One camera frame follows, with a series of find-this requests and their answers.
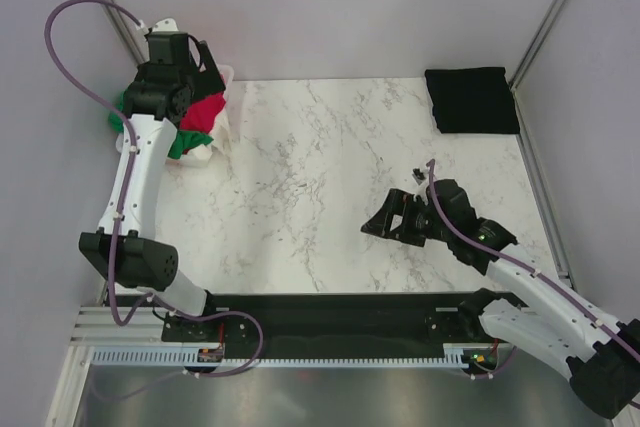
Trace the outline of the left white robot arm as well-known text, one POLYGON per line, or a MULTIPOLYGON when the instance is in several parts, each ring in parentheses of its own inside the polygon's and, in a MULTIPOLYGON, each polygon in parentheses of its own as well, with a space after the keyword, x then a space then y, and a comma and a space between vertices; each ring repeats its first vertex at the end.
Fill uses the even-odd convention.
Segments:
POLYGON ((79 250, 108 285, 141 292, 185 317, 185 329, 208 340, 219 316, 206 306, 207 292, 179 269, 177 249, 156 239, 158 193, 165 162, 178 127, 196 102, 221 93, 225 83, 205 42, 193 56, 191 35, 181 31, 147 34, 147 62, 126 88, 120 160, 107 207, 94 232, 79 238, 79 250))

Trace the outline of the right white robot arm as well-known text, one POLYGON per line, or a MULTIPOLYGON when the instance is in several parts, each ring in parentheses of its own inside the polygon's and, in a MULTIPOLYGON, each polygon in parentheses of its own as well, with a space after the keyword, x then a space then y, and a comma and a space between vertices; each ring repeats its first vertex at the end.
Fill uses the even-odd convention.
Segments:
POLYGON ((467 339, 486 335, 543 362, 569 382, 595 414, 615 418, 639 405, 639 322, 624 323, 533 267, 516 237, 480 217, 454 180, 424 182, 421 192, 388 192, 362 233, 422 247, 444 243, 461 263, 513 293, 527 309, 480 289, 458 308, 467 339))

